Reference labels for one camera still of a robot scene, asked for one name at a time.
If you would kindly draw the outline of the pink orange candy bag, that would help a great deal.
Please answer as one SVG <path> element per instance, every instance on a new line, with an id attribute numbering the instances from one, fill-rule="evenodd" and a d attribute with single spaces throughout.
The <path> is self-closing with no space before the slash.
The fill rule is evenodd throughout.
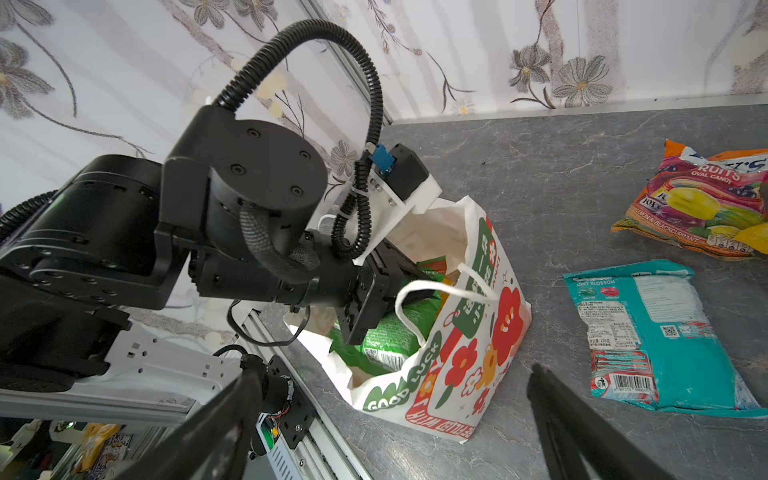
<path id="1" fill-rule="evenodd" d="M 668 140 L 663 160 L 611 231 L 724 260 L 767 254 L 767 151 L 705 157 Z"/>

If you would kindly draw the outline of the left aluminium corner post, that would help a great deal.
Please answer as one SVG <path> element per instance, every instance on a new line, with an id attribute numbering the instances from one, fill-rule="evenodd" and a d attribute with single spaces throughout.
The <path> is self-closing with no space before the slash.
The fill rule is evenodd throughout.
<path id="1" fill-rule="evenodd" d="M 331 18 L 325 13 L 320 1 L 299 0 L 299 4 L 309 18 L 331 21 Z M 362 97 L 364 104 L 367 107 L 370 107 L 371 99 L 366 76 L 357 61 L 346 49 L 340 47 L 338 44 L 330 43 L 329 48 L 333 51 L 333 56 L 336 62 L 351 81 L 354 90 Z"/>

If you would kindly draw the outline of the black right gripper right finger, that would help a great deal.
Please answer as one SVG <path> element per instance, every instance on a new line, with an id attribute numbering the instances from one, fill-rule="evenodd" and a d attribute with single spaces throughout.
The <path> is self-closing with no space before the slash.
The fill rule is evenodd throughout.
<path id="1" fill-rule="evenodd" d="M 527 384 L 545 463 L 552 479 L 670 479 L 553 372 L 536 363 Z"/>

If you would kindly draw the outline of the teal snack bag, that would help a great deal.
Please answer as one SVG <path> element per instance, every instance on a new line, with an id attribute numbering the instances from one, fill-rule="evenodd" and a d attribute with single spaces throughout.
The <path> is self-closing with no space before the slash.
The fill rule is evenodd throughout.
<path id="1" fill-rule="evenodd" d="M 692 269 L 669 260 L 568 273 L 587 327 L 590 393 L 648 411 L 764 419 L 705 315 Z"/>

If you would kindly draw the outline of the small green circuit board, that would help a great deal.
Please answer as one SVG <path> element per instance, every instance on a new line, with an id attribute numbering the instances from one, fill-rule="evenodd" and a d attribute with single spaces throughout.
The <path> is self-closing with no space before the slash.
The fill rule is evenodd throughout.
<path id="1" fill-rule="evenodd" d="M 254 440 L 253 450 L 257 456 L 265 456 L 274 449 L 279 430 L 276 420 L 266 414 L 262 414 L 256 426 L 256 439 Z"/>

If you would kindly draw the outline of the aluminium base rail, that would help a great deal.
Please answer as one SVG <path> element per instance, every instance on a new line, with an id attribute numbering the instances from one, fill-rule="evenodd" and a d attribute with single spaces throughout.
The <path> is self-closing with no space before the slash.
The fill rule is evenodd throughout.
<path id="1" fill-rule="evenodd" d="M 1 311 L 1 460 L 38 436 L 83 450 L 82 423 L 132 436 L 115 475 L 153 451 L 244 371 L 264 371 L 263 406 L 241 479 L 363 479 L 365 469 L 324 421 L 303 382 L 269 346 L 204 353 L 154 334 L 125 311 L 22 304 Z M 253 450 L 262 414 L 273 450 Z"/>

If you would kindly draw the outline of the white floral paper bag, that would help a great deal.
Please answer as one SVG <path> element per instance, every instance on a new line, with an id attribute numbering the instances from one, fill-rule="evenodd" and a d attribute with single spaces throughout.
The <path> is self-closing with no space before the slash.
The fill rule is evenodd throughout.
<path id="1" fill-rule="evenodd" d="M 501 241 L 471 197 L 407 215 L 391 242 L 447 275 L 451 291 L 424 343 L 392 373 L 372 376 L 333 351 L 329 308 L 315 308 L 299 341 L 342 398 L 371 416 L 464 443 L 509 370 L 532 322 Z"/>

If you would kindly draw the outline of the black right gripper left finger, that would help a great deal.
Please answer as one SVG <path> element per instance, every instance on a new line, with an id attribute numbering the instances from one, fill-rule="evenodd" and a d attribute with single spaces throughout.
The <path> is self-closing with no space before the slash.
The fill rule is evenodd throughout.
<path id="1" fill-rule="evenodd" d="M 241 479 L 263 406 L 264 371 L 244 371 L 120 479 Z"/>

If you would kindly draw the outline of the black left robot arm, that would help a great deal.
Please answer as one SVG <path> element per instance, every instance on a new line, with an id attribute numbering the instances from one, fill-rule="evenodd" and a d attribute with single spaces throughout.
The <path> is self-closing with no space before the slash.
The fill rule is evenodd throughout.
<path id="1" fill-rule="evenodd" d="M 365 149 L 329 234 L 310 229 L 326 191 L 320 154 L 302 136 L 236 114 L 297 47 L 326 40 L 365 76 Z M 395 178 L 405 199 L 428 173 L 416 154 L 379 138 L 383 95 L 362 44 L 324 20 L 291 24 L 268 41 L 209 105 L 167 159 L 103 155 L 64 186 L 1 218 L 1 385 L 62 392 L 115 369 L 133 329 L 129 308 L 165 308 L 182 272 L 199 295 L 321 306 L 360 344 L 382 317 L 423 299 L 404 286 L 424 273 L 375 229 L 368 178 Z"/>

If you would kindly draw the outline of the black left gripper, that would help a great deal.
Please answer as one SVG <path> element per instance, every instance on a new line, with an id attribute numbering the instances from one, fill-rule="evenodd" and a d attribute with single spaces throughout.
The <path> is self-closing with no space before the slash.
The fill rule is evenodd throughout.
<path id="1" fill-rule="evenodd" d="M 349 345 L 363 343 L 367 333 L 394 311 L 402 287 L 416 280 L 443 281 L 443 274 L 423 269 L 388 240 L 380 243 L 360 266 L 330 256 L 319 246 L 318 276 L 310 281 L 305 303 L 336 311 L 342 338 Z"/>

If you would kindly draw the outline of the green snack bag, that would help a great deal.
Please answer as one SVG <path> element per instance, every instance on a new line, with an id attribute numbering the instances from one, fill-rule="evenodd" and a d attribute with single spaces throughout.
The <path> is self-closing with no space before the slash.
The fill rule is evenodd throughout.
<path id="1" fill-rule="evenodd" d="M 426 299 L 403 306 L 407 318 L 428 338 L 447 295 L 434 291 Z M 417 337 L 395 313 L 385 315 L 376 329 L 369 330 L 361 345 L 343 341 L 338 324 L 328 333 L 330 353 L 335 353 L 352 370 L 369 376 L 398 372 L 404 362 L 420 349 Z"/>

